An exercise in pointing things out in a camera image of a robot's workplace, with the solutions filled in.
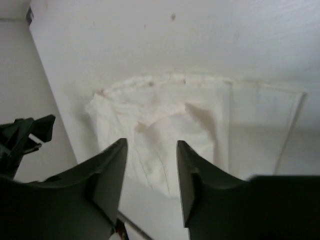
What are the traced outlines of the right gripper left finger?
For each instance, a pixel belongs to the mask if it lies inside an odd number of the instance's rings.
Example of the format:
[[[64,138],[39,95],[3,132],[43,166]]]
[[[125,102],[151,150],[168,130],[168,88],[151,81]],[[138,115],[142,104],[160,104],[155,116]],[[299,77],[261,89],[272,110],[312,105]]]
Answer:
[[[96,156],[45,181],[0,178],[3,240],[107,240],[120,203],[128,142],[120,138]]]

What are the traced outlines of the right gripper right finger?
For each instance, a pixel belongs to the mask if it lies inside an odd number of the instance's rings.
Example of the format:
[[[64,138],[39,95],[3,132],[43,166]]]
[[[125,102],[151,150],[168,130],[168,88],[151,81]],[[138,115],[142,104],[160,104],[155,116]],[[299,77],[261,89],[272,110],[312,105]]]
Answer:
[[[183,225],[192,240],[317,240],[320,178],[256,175],[238,179],[176,146]]]

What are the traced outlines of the white pleated skirt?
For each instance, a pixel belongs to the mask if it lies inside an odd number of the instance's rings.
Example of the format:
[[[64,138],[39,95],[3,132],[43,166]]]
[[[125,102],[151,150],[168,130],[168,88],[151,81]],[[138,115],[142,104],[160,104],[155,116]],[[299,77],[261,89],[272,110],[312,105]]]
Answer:
[[[177,198],[179,140],[241,180],[273,175],[304,95],[207,74],[146,75],[96,91],[86,112],[101,150],[127,139],[128,177]]]

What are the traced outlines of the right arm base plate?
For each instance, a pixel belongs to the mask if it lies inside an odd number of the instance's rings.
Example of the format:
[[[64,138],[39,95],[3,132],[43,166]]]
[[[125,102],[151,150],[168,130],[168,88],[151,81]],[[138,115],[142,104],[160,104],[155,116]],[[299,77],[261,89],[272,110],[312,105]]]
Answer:
[[[0,126],[0,174],[13,179],[24,155],[52,140],[56,117],[17,118]]]

